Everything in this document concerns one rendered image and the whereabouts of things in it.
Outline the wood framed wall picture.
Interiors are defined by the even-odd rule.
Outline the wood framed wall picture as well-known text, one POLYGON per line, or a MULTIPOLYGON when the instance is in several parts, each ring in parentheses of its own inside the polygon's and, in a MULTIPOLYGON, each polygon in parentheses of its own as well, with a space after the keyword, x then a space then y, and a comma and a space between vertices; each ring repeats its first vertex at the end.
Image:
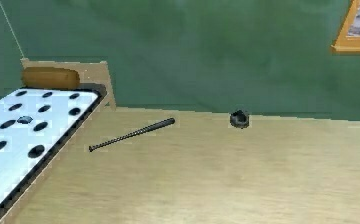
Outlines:
POLYGON ((348 11, 343 18, 337 37, 331 44, 333 53, 360 54, 360 36, 350 36, 348 34, 359 5, 360 0, 350 0, 348 11))

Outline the bed with dotted white cover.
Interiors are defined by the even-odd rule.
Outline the bed with dotted white cover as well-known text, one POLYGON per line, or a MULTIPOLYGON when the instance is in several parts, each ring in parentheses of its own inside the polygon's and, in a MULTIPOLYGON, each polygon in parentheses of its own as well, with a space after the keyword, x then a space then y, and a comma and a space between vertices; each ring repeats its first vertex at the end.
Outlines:
POLYGON ((76 89, 22 86, 0 99, 0 224, 32 192, 57 155, 102 107, 115 107, 108 63, 21 60, 27 67, 56 67, 79 73, 76 89))

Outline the brown pillow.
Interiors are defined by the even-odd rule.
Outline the brown pillow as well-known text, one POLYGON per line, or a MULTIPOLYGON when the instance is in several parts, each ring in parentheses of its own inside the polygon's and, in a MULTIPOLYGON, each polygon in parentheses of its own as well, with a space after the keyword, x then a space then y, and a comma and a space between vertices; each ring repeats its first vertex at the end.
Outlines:
POLYGON ((22 71, 22 83, 31 88, 76 89, 80 85, 79 73, 65 68, 27 67, 22 71))

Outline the black baseball bat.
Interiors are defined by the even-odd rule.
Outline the black baseball bat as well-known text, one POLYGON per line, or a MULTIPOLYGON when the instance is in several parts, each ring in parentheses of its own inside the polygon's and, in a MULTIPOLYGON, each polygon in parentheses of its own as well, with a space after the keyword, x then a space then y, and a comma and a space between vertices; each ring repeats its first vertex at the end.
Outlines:
POLYGON ((175 122, 176 122, 175 118, 168 118, 168 119, 156 122, 154 124, 148 125, 146 127, 140 128, 138 130, 135 130, 135 131, 133 131, 131 133, 128 133, 126 135, 123 135, 123 136, 120 136, 120 137, 105 141, 105 142, 100 143, 100 144, 89 146, 88 150, 89 150, 89 152, 93 152, 96 149, 111 145, 113 143, 120 142, 120 141, 123 141, 123 140, 128 139, 128 138, 132 138, 132 137, 135 137, 135 136, 138 136, 138 135, 142 135, 142 134, 145 134, 145 133, 148 133, 148 132, 152 132, 152 131, 155 131, 155 130, 158 130, 158 129, 161 129, 161 128, 164 128, 164 127, 167 127, 167 126, 170 126, 170 125, 173 125, 175 122))

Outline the small dark grey round object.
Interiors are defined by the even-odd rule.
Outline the small dark grey round object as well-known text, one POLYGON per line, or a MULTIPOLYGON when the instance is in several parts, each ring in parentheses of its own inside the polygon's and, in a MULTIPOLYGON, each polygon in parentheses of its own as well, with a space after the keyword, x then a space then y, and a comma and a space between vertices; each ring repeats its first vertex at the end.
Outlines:
POLYGON ((249 114, 243 110, 237 110, 231 113, 230 124, 235 128, 247 128, 249 126, 249 114))

